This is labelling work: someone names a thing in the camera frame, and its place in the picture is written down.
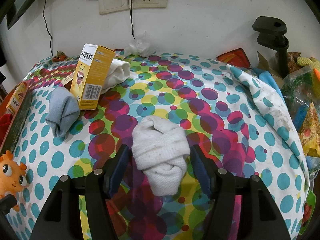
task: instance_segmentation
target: blue towel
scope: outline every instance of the blue towel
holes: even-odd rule
[[[271,76],[269,71],[266,70],[261,70],[259,68],[253,68],[252,69],[255,73],[258,74],[258,78],[265,82],[266,84],[268,84],[270,87],[274,88],[275,91],[278,93],[278,95],[282,98],[282,100],[284,101],[283,95],[277,85],[277,83],[275,82],[275,80],[273,79],[273,77]]]
[[[64,87],[57,87],[52,91],[49,101],[49,113],[45,121],[50,125],[53,136],[65,136],[79,115],[80,109],[73,94]]]

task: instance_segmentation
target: black cable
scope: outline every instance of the black cable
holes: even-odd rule
[[[134,37],[134,29],[133,29],[133,23],[132,23],[132,0],[130,0],[130,19],[131,19],[131,30],[132,30],[132,37]]]
[[[47,3],[47,0],[44,0],[44,7],[43,7],[43,12],[42,12],[42,16],[43,16],[43,19],[44,19],[44,22],[45,22],[45,27],[47,28],[47,32],[48,34],[50,35],[51,39],[50,39],[50,51],[51,51],[51,56],[53,56],[53,51],[52,51],[52,46],[51,46],[51,43],[52,43],[52,35],[51,33],[49,32],[49,29],[48,29],[48,25],[47,25],[47,20],[45,19],[44,17],[44,9],[45,9],[45,4]]]

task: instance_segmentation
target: rolled white cloth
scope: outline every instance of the rolled white cloth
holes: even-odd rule
[[[128,62],[113,59],[110,65],[108,75],[101,88],[101,93],[107,92],[109,89],[114,88],[117,84],[122,83],[130,77],[130,64]]]
[[[190,148],[184,129],[150,115],[132,131],[132,153],[138,170],[148,177],[155,196],[174,195],[186,173]]]

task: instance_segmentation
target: white wall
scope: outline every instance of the white wall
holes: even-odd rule
[[[44,0],[36,0],[9,31],[6,20],[0,25],[6,74],[10,72],[15,82],[50,55],[43,6]],[[45,16],[53,51],[69,56],[78,55],[84,43],[119,49],[132,39],[130,12],[99,15],[97,0],[47,0]],[[320,25],[304,0],[168,0],[166,9],[135,9],[133,22],[136,35],[147,31],[160,51],[215,58],[242,47],[255,66],[257,50],[267,58],[273,54],[256,43],[252,24],[258,16],[287,24],[290,51],[320,58]]]

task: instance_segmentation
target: polka dot tablecloth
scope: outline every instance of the polka dot tablecloth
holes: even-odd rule
[[[26,77],[33,99],[14,160],[27,165],[29,184],[19,193],[20,212],[7,215],[18,237],[29,239],[60,176],[75,178],[102,167],[121,144],[132,146],[133,128],[154,114],[183,127],[189,144],[199,144],[219,167],[236,176],[259,175],[295,239],[308,171],[276,92],[246,72],[208,58],[177,53],[124,57],[123,51],[117,51],[116,58],[131,64],[131,77],[101,95],[97,109],[82,112],[63,138],[52,135],[45,117],[52,91],[74,71],[78,58],[52,62],[49,57]],[[107,202],[120,240],[202,238],[212,201],[202,193],[187,161],[178,193],[165,197],[154,196],[134,161],[129,164],[118,193]],[[84,239],[91,239],[84,197],[79,197],[79,205]],[[236,239],[239,215],[237,197],[230,239]]]

